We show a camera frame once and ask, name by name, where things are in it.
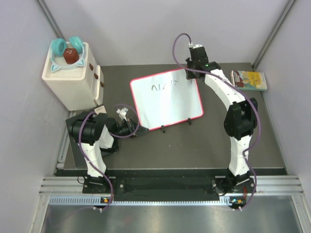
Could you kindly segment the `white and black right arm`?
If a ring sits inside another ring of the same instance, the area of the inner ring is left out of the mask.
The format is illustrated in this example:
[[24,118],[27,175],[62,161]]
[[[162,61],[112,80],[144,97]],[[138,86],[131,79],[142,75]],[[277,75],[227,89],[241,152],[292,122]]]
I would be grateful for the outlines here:
[[223,102],[227,113],[224,129],[230,137],[231,157],[226,175],[227,189],[240,191],[250,179],[250,168],[247,165],[248,152],[254,129],[257,127],[255,110],[258,103],[251,98],[250,104],[239,93],[225,76],[216,62],[208,60],[202,45],[190,45],[190,58],[187,62],[187,79],[201,79]]

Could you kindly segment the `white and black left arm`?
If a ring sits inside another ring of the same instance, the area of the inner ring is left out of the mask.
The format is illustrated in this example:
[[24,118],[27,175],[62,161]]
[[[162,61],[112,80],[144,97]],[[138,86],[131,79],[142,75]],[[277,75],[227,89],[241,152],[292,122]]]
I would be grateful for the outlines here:
[[149,131],[132,118],[123,119],[119,124],[106,113],[81,112],[66,120],[69,137],[78,145],[87,165],[87,175],[94,178],[93,186],[99,192],[110,188],[105,178],[107,167],[103,155],[120,150],[118,140],[133,138]]

